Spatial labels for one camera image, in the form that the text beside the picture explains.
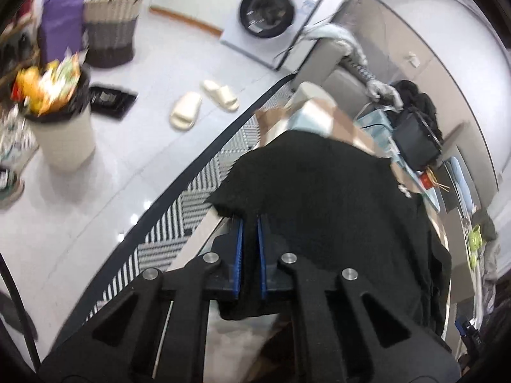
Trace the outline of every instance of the patterned rug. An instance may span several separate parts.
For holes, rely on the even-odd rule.
[[[283,106],[291,96],[290,84],[285,84],[261,109]],[[117,295],[139,272],[148,267],[167,270],[211,207],[204,201],[226,178],[236,160],[258,142],[259,126],[255,116],[251,116],[150,228],[145,242],[139,244],[124,262],[103,291],[103,299],[94,304],[86,320]]]

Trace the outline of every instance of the black t-shirt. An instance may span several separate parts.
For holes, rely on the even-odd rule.
[[[221,216],[245,220],[244,279],[228,319],[258,314],[256,219],[316,267],[352,267],[417,324],[441,334],[451,259],[420,194],[409,193],[390,160],[349,144],[288,131],[242,156],[209,197]]]

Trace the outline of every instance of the black rug border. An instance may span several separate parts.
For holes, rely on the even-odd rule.
[[[216,153],[227,144],[234,134],[250,119],[256,110],[262,107],[277,91],[286,83],[293,80],[296,73],[291,73],[280,79],[262,96],[260,96],[243,114],[229,125],[206,149],[173,181],[171,185],[157,198],[152,206],[141,216],[139,221],[126,234],[124,240],[113,250],[98,273],[90,281],[82,296],[76,303],[69,317],[60,328],[52,350],[67,340],[76,330],[78,330],[85,318],[90,313],[90,308],[103,298],[103,291],[107,288],[112,278],[117,274],[119,267],[128,260],[136,247],[145,241],[147,232],[162,217],[170,204],[172,204],[179,195],[186,190],[188,184],[200,171],[213,159]]]

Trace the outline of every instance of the washing machine door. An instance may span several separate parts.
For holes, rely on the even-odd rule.
[[[261,39],[284,33],[293,24],[294,16],[291,0],[242,0],[240,4],[243,28]]]

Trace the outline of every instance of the shelf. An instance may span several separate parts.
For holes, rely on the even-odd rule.
[[[34,20],[35,20],[35,17],[33,15],[31,15],[26,20],[24,20],[18,24],[15,24],[14,27],[12,27],[10,30],[4,30],[3,33],[0,34],[0,43],[5,42],[9,37],[14,36],[15,34],[19,33],[25,27],[29,26]]]
[[[9,73],[7,73],[6,75],[4,75],[0,78],[0,88],[2,86],[4,86],[5,84],[8,84],[14,78],[16,78],[16,75],[18,74],[18,72],[20,70],[28,68],[30,66],[34,66],[34,64],[37,64],[39,62],[39,53],[40,53],[40,50],[37,47],[34,47],[34,54],[32,55],[32,57],[18,63],[16,68],[14,68]]]

